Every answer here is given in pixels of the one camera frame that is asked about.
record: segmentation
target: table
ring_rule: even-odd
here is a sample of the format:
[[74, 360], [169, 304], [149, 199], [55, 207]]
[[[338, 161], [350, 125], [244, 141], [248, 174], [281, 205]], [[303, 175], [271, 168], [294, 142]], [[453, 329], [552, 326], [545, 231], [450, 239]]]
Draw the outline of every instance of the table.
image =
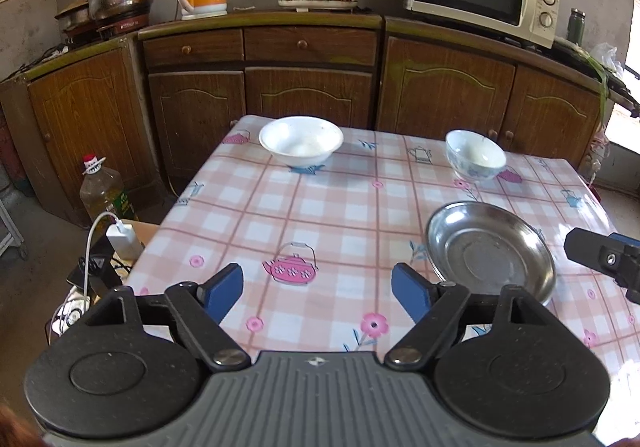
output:
[[444, 142], [347, 128], [324, 166], [292, 171], [258, 143], [269, 121], [242, 117], [202, 166], [129, 276], [136, 294], [238, 263], [244, 292], [222, 328], [254, 359], [265, 349], [372, 350], [382, 359], [413, 325], [391, 293], [392, 267], [404, 261], [437, 281], [422, 244], [430, 215], [459, 200], [495, 204], [543, 236], [558, 273], [547, 307], [612, 377], [603, 417], [615, 422], [601, 419], [601, 440], [625, 434], [625, 413], [638, 429], [630, 392], [640, 395], [640, 305], [564, 255], [574, 227], [615, 231], [566, 161], [507, 153], [508, 170], [474, 186], [455, 176]]

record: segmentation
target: metal rack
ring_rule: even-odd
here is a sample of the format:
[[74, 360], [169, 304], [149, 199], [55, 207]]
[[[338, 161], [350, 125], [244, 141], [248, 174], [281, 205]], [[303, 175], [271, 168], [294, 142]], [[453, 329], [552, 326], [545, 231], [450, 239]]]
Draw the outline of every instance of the metal rack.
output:
[[1, 241], [0, 241], [0, 255], [8, 249], [9, 247], [18, 247], [18, 252], [20, 253], [20, 257], [22, 259], [27, 259], [27, 246], [24, 244], [24, 238], [18, 227], [15, 226], [14, 221], [11, 219], [9, 212], [7, 212], [2, 200], [0, 200], [0, 220], [4, 223], [7, 231], [9, 232]]

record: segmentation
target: drawer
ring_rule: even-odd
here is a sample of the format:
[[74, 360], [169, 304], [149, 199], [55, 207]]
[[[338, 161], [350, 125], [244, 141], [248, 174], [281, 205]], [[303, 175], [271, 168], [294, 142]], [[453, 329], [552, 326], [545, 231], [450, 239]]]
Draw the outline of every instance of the drawer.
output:
[[242, 60], [242, 30], [209, 30], [143, 41], [148, 68]]
[[244, 29], [247, 60], [325, 62], [373, 66], [373, 30], [327, 26], [256, 26]]

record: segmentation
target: cooking oil bottle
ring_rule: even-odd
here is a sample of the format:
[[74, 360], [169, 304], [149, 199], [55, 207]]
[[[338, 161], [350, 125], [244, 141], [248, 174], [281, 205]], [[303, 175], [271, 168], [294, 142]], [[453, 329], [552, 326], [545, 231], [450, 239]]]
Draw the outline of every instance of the cooking oil bottle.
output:
[[[89, 217], [97, 218], [103, 211], [110, 211], [118, 218], [138, 220], [133, 205], [129, 202], [124, 188], [122, 176], [114, 169], [103, 167], [105, 158], [98, 160], [95, 154], [87, 154], [82, 157], [84, 161], [84, 182], [80, 188], [80, 199], [84, 204]], [[96, 227], [101, 233], [110, 225], [110, 221], [104, 218]]]

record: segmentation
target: window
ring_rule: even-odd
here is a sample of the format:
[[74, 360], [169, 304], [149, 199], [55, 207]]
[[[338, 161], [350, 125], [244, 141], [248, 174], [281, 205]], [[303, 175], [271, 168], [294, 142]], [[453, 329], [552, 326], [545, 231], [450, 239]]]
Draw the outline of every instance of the window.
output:
[[[622, 80], [636, 100], [640, 100], [640, 0], [634, 0], [629, 50], [626, 52]], [[630, 111], [614, 104], [605, 134], [628, 150], [640, 154], [640, 119], [632, 119]]]

